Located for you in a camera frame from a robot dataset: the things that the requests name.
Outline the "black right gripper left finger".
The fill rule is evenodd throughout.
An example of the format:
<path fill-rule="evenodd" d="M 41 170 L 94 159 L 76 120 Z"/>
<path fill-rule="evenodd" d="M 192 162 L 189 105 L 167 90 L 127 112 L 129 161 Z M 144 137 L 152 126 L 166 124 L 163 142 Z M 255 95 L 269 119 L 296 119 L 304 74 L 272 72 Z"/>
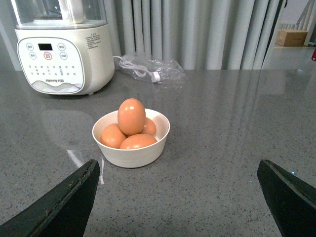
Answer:
<path fill-rule="evenodd" d="M 100 166 L 92 159 L 0 227 L 2 237 L 81 237 L 94 204 Z"/>

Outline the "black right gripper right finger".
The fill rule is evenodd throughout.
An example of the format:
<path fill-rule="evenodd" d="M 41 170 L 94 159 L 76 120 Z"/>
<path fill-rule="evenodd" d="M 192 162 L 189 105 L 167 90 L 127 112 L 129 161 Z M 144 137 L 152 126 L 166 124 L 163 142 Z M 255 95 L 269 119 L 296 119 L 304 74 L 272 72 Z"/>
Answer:
<path fill-rule="evenodd" d="M 270 160 L 259 163 L 257 177 L 283 237 L 316 235 L 316 189 Z"/>

